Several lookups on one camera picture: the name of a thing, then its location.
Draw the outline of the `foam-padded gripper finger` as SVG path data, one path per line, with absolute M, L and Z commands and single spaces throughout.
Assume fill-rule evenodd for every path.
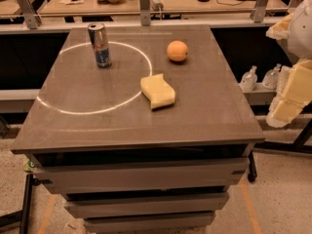
M 289 26 L 293 14 L 289 14 L 283 17 L 279 22 L 270 26 L 266 31 L 266 36 L 275 40 L 288 39 L 289 38 Z
M 312 101 L 312 60 L 300 59 L 293 67 L 283 66 L 266 123 L 282 128 L 295 119 Z

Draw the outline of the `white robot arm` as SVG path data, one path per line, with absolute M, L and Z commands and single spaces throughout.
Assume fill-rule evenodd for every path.
M 293 13 L 271 26 L 266 36 L 286 39 L 288 51 L 299 57 L 292 68 L 281 70 L 277 95 L 266 116 L 270 127 L 282 128 L 312 100 L 312 0 L 303 0 Z

